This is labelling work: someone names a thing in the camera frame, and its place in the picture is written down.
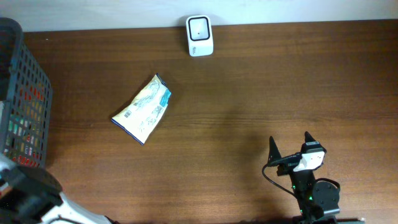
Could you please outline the cream snack bag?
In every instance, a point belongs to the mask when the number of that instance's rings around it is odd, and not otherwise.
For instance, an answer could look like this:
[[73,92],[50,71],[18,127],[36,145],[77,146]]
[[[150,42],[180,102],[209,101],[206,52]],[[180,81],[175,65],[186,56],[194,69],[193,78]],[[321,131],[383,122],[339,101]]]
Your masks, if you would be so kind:
[[167,84],[156,73],[131,103],[113,116],[111,121],[144,145],[162,119],[171,96]]

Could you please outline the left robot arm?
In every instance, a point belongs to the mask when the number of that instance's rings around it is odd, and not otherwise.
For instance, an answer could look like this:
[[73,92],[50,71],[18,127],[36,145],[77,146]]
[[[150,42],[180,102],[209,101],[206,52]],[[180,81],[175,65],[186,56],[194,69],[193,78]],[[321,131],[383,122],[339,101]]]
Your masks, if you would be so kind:
[[42,168],[16,164],[1,155],[1,223],[112,224],[73,202]]

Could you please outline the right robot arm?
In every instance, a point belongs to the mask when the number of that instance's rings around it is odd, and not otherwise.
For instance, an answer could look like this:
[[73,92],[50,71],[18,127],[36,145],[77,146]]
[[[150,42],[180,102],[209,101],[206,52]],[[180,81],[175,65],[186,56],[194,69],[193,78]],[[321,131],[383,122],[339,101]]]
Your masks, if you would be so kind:
[[[270,137],[268,160],[262,168],[262,175],[297,200],[300,215],[293,218],[294,223],[337,223],[336,215],[340,213],[340,184],[314,176],[314,171],[323,165],[327,150],[309,132],[306,131],[304,137],[301,150],[285,157],[281,156],[274,138]],[[292,189],[271,180],[265,173],[268,167],[276,167],[278,176],[289,176]]]

